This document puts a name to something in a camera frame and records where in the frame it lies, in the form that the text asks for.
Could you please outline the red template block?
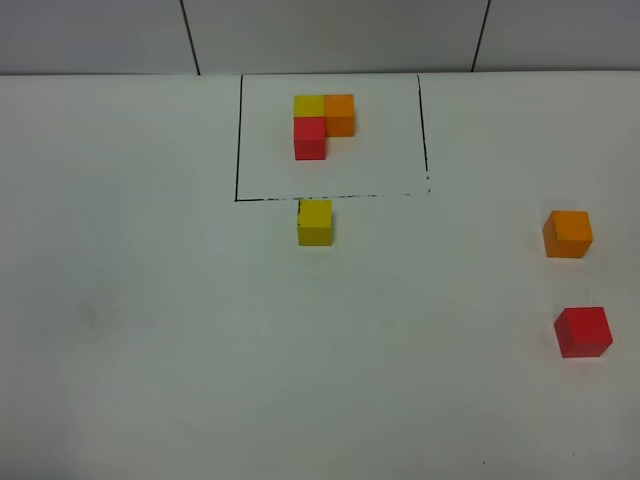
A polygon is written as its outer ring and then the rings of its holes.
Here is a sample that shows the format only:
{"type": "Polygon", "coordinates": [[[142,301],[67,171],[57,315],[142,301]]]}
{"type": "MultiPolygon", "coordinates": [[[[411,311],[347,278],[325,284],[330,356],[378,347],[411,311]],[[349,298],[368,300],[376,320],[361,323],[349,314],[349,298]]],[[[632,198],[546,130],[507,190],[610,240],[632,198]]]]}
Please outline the red template block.
{"type": "Polygon", "coordinates": [[[294,156],[297,161],[325,160],[327,137],[323,117],[294,118],[294,156]]]}

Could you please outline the orange template block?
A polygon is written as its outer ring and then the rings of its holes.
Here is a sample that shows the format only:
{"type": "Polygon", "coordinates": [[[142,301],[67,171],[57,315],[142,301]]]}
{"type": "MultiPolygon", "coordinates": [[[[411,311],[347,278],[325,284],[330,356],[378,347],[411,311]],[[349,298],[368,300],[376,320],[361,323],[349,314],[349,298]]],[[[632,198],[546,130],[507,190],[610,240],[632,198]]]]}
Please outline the orange template block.
{"type": "Polygon", "coordinates": [[[356,130],[355,99],[352,94],[324,96],[325,131],[328,137],[353,137],[356,130]]]}

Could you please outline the yellow template block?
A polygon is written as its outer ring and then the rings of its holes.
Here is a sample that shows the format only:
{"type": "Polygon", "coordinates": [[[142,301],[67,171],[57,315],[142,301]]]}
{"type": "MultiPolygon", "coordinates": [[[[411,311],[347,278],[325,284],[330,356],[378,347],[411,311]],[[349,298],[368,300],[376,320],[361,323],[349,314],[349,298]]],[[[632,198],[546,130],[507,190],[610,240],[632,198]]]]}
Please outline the yellow template block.
{"type": "Polygon", "coordinates": [[[323,95],[297,95],[294,97],[294,116],[324,117],[325,97],[323,95]]]}

